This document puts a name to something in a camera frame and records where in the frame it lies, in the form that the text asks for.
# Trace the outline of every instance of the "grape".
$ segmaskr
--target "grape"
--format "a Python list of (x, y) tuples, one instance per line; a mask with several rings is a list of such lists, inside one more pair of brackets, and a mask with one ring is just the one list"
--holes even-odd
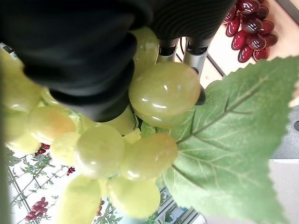
[(264, 20), (269, 14), (269, 9), (266, 6), (261, 6), (260, 9), (255, 13), (259, 19)]
[(40, 142), (34, 139), (29, 132), (25, 132), (19, 138), (13, 141), (5, 142), (5, 145), (14, 152), (32, 154), (40, 147)]
[(136, 53), (133, 57), (135, 71), (133, 78), (137, 78), (148, 67), (156, 63), (159, 44), (156, 35), (149, 28), (132, 31), (137, 39)]
[(226, 26), (226, 36), (234, 36), (240, 27), (240, 16), (237, 15), (231, 22)]
[(244, 30), (240, 30), (233, 38), (232, 49), (240, 50), (245, 44), (248, 34)]
[(260, 3), (257, 0), (239, 0), (237, 9), (242, 14), (252, 14), (260, 9)]
[(25, 133), (25, 120), (27, 114), (3, 107), (5, 141), (19, 138)]
[(160, 192), (152, 181), (130, 181), (113, 177), (107, 184), (113, 205), (129, 217), (145, 218), (160, 204)]
[(253, 57), (256, 61), (261, 59), (268, 59), (269, 57), (269, 48), (264, 48), (263, 50), (254, 51)]
[(260, 34), (269, 34), (274, 29), (274, 23), (268, 20), (263, 21), (263, 26), (259, 31)]
[(126, 135), (134, 131), (134, 128), (136, 127), (136, 118), (133, 115), (130, 106), (128, 106), (120, 116), (102, 124), (112, 126), (122, 135)]
[(101, 200), (97, 180), (78, 176), (66, 187), (58, 199), (55, 224), (90, 224)]
[(0, 50), (2, 103), (10, 109), (29, 112), (41, 99), (41, 87), (23, 73), (22, 62)]
[(132, 81), (130, 102), (139, 115), (180, 115), (197, 102), (200, 85), (197, 73), (184, 63), (158, 63)]
[(166, 133), (156, 133), (126, 148), (120, 174), (130, 180), (150, 180), (168, 169), (177, 155), (175, 140)]
[(248, 22), (242, 23), (242, 29), (249, 34), (256, 34), (261, 30), (263, 22), (259, 19), (249, 20)]
[(266, 47), (266, 40), (260, 35), (250, 35), (248, 36), (246, 43), (253, 50), (262, 50)]
[(235, 18), (236, 6), (234, 5), (224, 18), (224, 22), (231, 22)]
[(64, 133), (75, 132), (76, 125), (63, 111), (53, 107), (37, 107), (28, 115), (31, 135), (47, 145)]
[(240, 63), (247, 62), (253, 54), (253, 49), (251, 49), (248, 45), (244, 46), (239, 54), (238, 54), (238, 61)]
[(48, 88), (43, 88), (41, 92), (42, 98), (49, 106), (58, 107), (60, 109), (65, 109), (64, 106), (62, 106), (57, 100), (55, 100), (51, 94)]
[(107, 125), (93, 127), (79, 138), (75, 163), (83, 175), (107, 178), (117, 171), (124, 147), (124, 140), (115, 128)]
[(272, 47), (278, 41), (278, 37), (275, 34), (263, 35), (263, 38), (266, 40), (266, 47)]
[(75, 164), (74, 151), (80, 138), (78, 133), (65, 133), (56, 138), (51, 145), (51, 156), (63, 165), (73, 166)]

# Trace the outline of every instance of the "red grape cluster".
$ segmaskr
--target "red grape cluster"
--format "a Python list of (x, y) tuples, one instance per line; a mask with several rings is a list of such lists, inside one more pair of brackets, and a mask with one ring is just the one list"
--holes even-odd
[(26, 221), (36, 220), (38, 217), (42, 217), (44, 213), (48, 211), (45, 207), (48, 206), (48, 202), (46, 202), (46, 198), (42, 197), (40, 201), (36, 202), (35, 205), (32, 206), (31, 212), (25, 217)]
[(39, 150), (35, 153), (35, 156), (37, 157), (38, 155), (45, 153), (46, 150), (48, 150), (49, 148), (50, 148), (49, 145), (46, 145), (46, 144), (42, 143)]
[(102, 215), (102, 214), (101, 214), (101, 210), (102, 210), (102, 205), (103, 205), (103, 204), (105, 204), (105, 202), (104, 202), (104, 201), (101, 201), (101, 204), (100, 204), (99, 209), (98, 209), (98, 212), (97, 212), (97, 216)]
[(67, 172), (66, 172), (66, 175), (69, 176), (70, 174), (72, 174), (73, 172), (75, 172), (75, 168), (74, 167), (70, 167)]
[(269, 57), (269, 47), (275, 45), (278, 37), (272, 34), (274, 23), (265, 20), (269, 13), (262, 6), (264, 0), (238, 0), (226, 15), (226, 36), (234, 37), (232, 49), (240, 50), (238, 61), (244, 63), (253, 56), (258, 61)]

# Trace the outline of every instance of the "red grape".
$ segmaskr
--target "red grape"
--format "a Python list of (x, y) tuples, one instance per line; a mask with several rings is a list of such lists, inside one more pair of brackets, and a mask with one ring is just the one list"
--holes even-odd
[(263, 50), (258, 50), (253, 52), (253, 57), (256, 61), (261, 59), (268, 59), (269, 57), (269, 48), (264, 48)]
[(260, 3), (257, 0), (239, 0), (237, 2), (237, 9), (242, 14), (252, 14), (260, 9)]
[(260, 34), (269, 34), (274, 29), (274, 23), (268, 20), (263, 21), (263, 26), (259, 31)]
[(226, 36), (234, 36), (240, 27), (240, 16), (237, 15), (231, 22), (226, 26)]
[(244, 46), (238, 55), (238, 61), (240, 63), (247, 62), (253, 54), (253, 49), (251, 49), (248, 45)]
[(250, 35), (247, 37), (246, 43), (253, 50), (262, 50), (266, 47), (266, 40), (260, 35)]
[(235, 18), (235, 11), (236, 11), (236, 6), (231, 8), (231, 10), (227, 13), (227, 15), (224, 18), (224, 22), (231, 22)]
[(242, 29), (249, 34), (256, 34), (262, 28), (263, 22), (259, 19), (242, 23)]
[(260, 9), (255, 13), (255, 15), (261, 20), (264, 20), (268, 14), (269, 9), (266, 6), (261, 6)]
[(266, 47), (272, 47), (278, 41), (278, 37), (275, 34), (263, 35), (263, 37), (266, 40)]
[(244, 30), (240, 30), (233, 38), (232, 49), (240, 50), (246, 43), (246, 38), (248, 34)]
[(31, 219), (32, 219), (32, 217), (30, 217), (30, 216), (26, 216), (26, 217), (25, 217), (25, 220), (26, 220), (26, 221), (30, 221)]

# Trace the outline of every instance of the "gray surface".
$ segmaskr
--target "gray surface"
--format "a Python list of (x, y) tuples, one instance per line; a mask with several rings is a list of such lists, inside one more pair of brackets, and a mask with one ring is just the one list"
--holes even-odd
[(294, 107), (289, 119), (288, 134), (284, 137), (272, 159), (299, 159), (299, 132), (294, 128), (295, 122), (299, 120), (299, 105)]

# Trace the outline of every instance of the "grape leaf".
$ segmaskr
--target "grape leaf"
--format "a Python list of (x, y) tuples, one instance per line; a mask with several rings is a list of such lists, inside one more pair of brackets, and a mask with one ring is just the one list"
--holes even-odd
[(189, 121), (167, 132), (179, 154), (163, 179), (181, 207), (204, 215), (287, 223), (268, 177), (268, 159), (286, 134), (299, 57), (261, 61), (215, 81)]

